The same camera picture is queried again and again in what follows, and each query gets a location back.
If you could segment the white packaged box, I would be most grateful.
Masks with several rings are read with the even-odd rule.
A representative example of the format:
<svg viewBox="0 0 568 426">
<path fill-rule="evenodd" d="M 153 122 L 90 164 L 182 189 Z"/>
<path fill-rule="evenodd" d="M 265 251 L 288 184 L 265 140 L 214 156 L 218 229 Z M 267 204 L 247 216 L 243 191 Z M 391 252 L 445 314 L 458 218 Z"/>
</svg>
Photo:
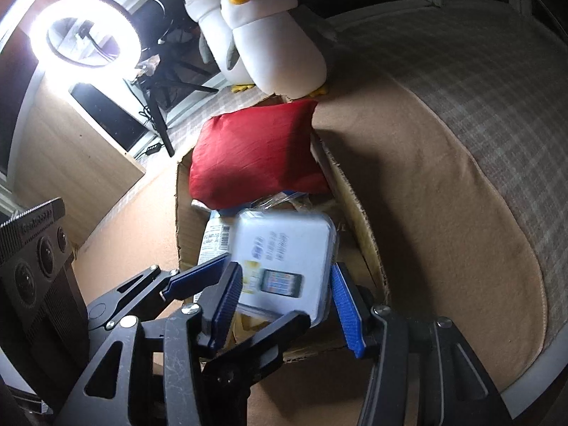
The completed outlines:
<svg viewBox="0 0 568 426">
<path fill-rule="evenodd" d="M 240 212 L 230 247 L 242 267 L 238 312 L 273 321 L 299 311 L 319 325 L 328 313 L 335 251 L 336 229 L 323 213 Z"/>
</svg>

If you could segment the red fabric pouch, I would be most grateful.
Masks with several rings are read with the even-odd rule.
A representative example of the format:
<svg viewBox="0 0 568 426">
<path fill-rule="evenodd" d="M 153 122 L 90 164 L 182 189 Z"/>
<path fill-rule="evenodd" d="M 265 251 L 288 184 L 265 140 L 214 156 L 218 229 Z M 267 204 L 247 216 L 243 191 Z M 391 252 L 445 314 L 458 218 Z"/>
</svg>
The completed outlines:
<svg viewBox="0 0 568 426">
<path fill-rule="evenodd" d="M 192 151 L 191 197 L 226 210 L 286 190 L 328 192 L 311 152 L 316 107 L 302 99 L 207 120 Z"/>
</svg>

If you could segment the white blue lotion bottle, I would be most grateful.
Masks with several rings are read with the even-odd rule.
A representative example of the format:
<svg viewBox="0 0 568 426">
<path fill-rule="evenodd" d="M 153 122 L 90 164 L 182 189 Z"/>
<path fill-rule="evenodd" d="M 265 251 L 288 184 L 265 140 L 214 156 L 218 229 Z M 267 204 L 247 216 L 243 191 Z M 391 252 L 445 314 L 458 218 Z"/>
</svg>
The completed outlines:
<svg viewBox="0 0 568 426">
<path fill-rule="evenodd" d="M 208 220 L 197 258 L 198 264 L 206 263 L 230 251 L 232 228 L 232 218 L 211 217 Z"/>
</svg>

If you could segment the packaged toast bread loaf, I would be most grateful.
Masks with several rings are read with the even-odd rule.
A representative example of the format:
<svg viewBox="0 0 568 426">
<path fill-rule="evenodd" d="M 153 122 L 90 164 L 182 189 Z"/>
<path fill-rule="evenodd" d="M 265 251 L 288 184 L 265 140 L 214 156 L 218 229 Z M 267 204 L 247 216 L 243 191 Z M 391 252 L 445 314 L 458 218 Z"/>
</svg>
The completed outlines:
<svg viewBox="0 0 568 426">
<path fill-rule="evenodd" d="M 342 207 L 332 196 L 304 194 L 290 200 L 290 204 L 301 213 L 323 213 L 327 215 L 338 232 L 345 229 L 346 218 Z"/>
</svg>

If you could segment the brown cardboard box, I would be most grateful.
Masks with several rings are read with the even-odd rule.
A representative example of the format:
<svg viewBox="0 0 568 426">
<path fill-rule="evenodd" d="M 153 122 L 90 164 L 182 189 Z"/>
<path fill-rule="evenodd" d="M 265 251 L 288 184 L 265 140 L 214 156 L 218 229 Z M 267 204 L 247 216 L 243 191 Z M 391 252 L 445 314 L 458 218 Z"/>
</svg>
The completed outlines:
<svg viewBox="0 0 568 426">
<path fill-rule="evenodd" d="M 344 172 L 319 137 L 312 153 L 331 187 L 322 202 L 314 197 L 282 202 L 260 214 L 248 210 L 218 217 L 192 206 L 186 155 L 177 169 L 176 228 L 179 264 L 196 266 L 229 252 L 242 261 L 242 295 L 229 339 L 243 342 L 289 311 L 316 316 L 317 325 L 285 352 L 287 362 L 315 357 L 345 346 L 332 297 L 324 291 L 330 277 L 324 266 L 344 263 L 358 286 L 380 301 L 390 293 L 369 219 Z"/>
</svg>

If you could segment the black power strip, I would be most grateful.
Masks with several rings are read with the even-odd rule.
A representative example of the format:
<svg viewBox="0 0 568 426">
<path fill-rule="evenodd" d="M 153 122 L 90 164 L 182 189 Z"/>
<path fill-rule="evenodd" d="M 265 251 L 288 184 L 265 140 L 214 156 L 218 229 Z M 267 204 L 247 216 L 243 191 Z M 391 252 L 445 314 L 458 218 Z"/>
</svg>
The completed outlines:
<svg viewBox="0 0 568 426">
<path fill-rule="evenodd" d="M 144 154 L 146 156 L 156 154 L 162 149 L 162 147 L 163 147 L 163 144 L 161 142 L 156 142 L 152 145 L 149 145 L 149 147 L 145 149 Z"/>
</svg>

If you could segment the light wood cabinet panel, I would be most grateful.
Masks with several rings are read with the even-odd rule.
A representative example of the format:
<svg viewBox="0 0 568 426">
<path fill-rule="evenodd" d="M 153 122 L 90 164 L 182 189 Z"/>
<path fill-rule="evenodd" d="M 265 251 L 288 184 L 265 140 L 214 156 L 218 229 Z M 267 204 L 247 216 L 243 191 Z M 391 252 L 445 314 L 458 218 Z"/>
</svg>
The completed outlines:
<svg viewBox="0 0 568 426">
<path fill-rule="evenodd" d="M 8 182 L 20 206 L 32 208 L 61 197 L 65 232 L 81 246 L 143 175 L 143 167 L 104 133 L 54 75 L 35 72 L 9 157 Z"/>
</svg>

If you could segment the small penguin plush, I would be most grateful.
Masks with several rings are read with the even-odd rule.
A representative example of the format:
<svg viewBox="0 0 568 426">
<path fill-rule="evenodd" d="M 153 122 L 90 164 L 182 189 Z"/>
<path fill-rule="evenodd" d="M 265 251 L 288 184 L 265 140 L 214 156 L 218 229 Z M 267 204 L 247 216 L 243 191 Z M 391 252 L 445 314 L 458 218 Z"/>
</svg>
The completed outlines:
<svg viewBox="0 0 568 426">
<path fill-rule="evenodd" d="M 328 93 L 336 30 L 299 0 L 220 0 L 232 33 L 226 65 L 240 60 L 256 87 L 292 100 Z"/>
</svg>

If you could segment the large penguin plush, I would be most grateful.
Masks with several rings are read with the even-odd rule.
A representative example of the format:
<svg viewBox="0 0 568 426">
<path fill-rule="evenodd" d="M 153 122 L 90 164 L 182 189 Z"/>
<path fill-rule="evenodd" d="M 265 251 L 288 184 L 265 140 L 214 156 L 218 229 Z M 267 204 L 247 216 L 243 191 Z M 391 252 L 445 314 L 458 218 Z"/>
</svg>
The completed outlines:
<svg viewBox="0 0 568 426">
<path fill-rule="evenodd" d="M 189 18 L 199 27 L 198 46 L 203 62 L 215 62 L 233 92 L 253 88 L 253 80 L 242 60 L 238 60 L 232 68 L 227 66 L 233 35 L 220 12 L 220 0 L 184 0 L 184 7 Z"/>
</svg>

